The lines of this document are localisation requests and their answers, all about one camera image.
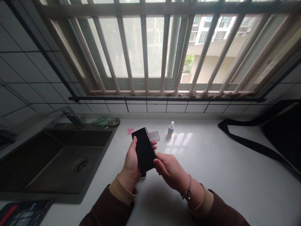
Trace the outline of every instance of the small white bottle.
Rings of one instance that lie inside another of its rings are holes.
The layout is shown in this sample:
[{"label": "small white bottle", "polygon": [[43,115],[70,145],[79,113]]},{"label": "small white bottle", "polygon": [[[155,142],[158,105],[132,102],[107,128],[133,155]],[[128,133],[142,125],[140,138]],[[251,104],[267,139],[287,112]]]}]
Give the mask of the small white bottle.
[{"label": "small white bottle", "polygon": [[169,128],[168,128],[168,135],[171,136],[173,133],[173,129],[174,129],[174,122],[172,121]]}]

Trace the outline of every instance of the backsplash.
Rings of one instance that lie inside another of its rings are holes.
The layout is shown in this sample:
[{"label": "backsplash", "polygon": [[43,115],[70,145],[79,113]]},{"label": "backsplash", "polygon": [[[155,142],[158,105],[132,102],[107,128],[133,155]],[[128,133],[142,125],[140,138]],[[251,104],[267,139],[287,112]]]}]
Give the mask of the backsplash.
[{"label": "backsplash", "polygon": [[[73,92],[77,96],[86,96],[32,2],[12,2]],[[191,102],[187,99],[184,102],[80,100],[77,104],[68,99],[70,92],[4,1],[0,1],[0,13],[0,127],[8,128],[37,112],[50,112],[67,105],[75,112],[260,114],[279,100],[301,98],[299,65],[263,103]]]}]

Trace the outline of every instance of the kitchen sink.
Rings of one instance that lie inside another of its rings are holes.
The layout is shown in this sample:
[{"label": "kitchen sink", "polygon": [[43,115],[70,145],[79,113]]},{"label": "kitchen sink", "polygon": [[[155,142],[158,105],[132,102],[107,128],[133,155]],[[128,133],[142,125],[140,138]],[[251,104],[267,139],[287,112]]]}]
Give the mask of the kitchen sink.
[{"label": "kitchen sink", "polygon": [[81,203],[117,130],[58,123],[0,160],[0,199]]}]

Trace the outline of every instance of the person's right hand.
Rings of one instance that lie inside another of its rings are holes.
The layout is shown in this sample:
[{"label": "person's right hand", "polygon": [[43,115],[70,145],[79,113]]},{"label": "person's right hand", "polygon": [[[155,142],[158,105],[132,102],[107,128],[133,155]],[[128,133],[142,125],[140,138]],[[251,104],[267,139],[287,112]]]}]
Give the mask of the person's right hand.
[{"label": "person's right hand", "polygon": [[165,182],[177,190],[181,195],[187,190],[189,185],[189,175],[182,168],[173,155],[157,153],[154,164],[159,175],[162,175]]}]

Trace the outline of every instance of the round metal lid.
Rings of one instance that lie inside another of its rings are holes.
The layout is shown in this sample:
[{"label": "round metal lid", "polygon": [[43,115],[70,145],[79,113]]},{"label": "round metal lid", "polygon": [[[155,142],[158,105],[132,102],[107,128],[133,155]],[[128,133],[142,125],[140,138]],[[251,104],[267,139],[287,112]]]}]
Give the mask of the round metal lid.
[{"label": "round metal lid", "polygon": [[109,126],[117,126],[119,123],[120,123],[120,119],[115,118],[115,119],[111,119],[111,120],[108,122],[108,125],[109,125]]}]

